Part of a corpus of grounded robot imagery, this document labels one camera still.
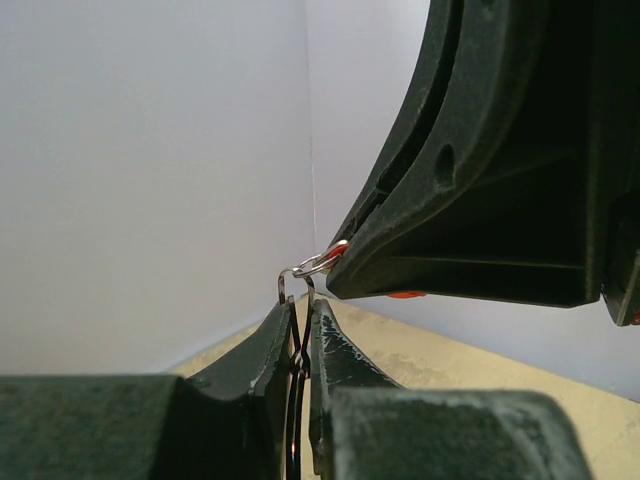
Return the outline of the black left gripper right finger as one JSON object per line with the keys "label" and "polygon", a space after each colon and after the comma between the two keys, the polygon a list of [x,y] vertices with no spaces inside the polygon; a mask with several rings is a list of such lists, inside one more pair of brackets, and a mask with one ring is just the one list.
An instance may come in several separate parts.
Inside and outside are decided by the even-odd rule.
{"label": "black left gripper right finger", "polygon": [[322,479],[590,479],[573,423],[527,390],[412,390],[341,329],[311,320],[309,439]]}

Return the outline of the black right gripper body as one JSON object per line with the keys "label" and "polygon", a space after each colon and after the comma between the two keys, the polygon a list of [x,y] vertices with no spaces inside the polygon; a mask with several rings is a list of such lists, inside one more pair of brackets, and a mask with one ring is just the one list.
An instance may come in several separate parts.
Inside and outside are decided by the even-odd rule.
{"label": "black right gripper body", "polygon": [[639,3],[601,1],[607,220],[603,298],[617,327],[639,323]]}

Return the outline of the red plastic key tag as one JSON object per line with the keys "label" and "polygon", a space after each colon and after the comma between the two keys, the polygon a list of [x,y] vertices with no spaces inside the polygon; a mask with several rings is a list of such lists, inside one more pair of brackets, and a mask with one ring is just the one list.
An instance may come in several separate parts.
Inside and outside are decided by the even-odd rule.
{"label": "red plastic key tag", "polygon": [[[327,259],[332,261],[332,263],[328,267],[329,270],[331,270],[335,266],[335,263],[346,252],[348,248],[349,242],[347,240],[339,240],[328,249]],[[426,296],[426,293],[419,291],[396,292],[387,294],[387,297],[394,299],[412,299],[421,298],[424,296]]]}

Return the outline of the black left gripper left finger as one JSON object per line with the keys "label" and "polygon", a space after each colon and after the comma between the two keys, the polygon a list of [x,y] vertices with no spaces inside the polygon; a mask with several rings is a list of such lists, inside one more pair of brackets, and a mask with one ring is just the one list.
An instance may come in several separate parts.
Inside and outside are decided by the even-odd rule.
{"label": "black left gripper left finger", "polygon": [[292,309],[198,373],[5,376],[5,479],[277,479]]}

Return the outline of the large silver keyring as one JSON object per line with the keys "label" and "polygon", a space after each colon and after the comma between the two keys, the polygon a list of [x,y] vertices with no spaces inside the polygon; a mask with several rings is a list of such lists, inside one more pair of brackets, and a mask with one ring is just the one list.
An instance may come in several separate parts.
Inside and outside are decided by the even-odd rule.
{"label": "large silver keyring", "polygon": [[[295,266],[285,267],[277,277],[278,300],[290,310],[289,326],[291,331],[292,354],[289,360],[291,380],[286,406],[285,424],[285,478],[301,478],[301,422],[305,382],[310,376],[311,360],[308,345],[311,334],[311,319],[314,312],[315,284],[313,276],[318,273],[327,275],[348,249],[349,241],[338,240],[324,252],[318,253]],[[297,319],[292,296],[286,295],[286,276],[302,279],[307,286],[307,310],[304,328]]]}

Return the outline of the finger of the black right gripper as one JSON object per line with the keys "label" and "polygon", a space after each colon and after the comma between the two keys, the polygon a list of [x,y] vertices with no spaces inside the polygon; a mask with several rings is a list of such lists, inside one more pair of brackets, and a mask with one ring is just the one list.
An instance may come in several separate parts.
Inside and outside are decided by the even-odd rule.
{"label": "finger of the black right gripper", "polygon": [[464,1],[441,110],[415,163],[349,241],[341,299],[595,299],[586,113],[594,6]]}
{"label": "finger of the black right gripper", "polygon": [[350,240],[396,190],[431,133],[448,89],[465,2],[432,1],[416,66],[398,115],[364,187],[335,234]]}

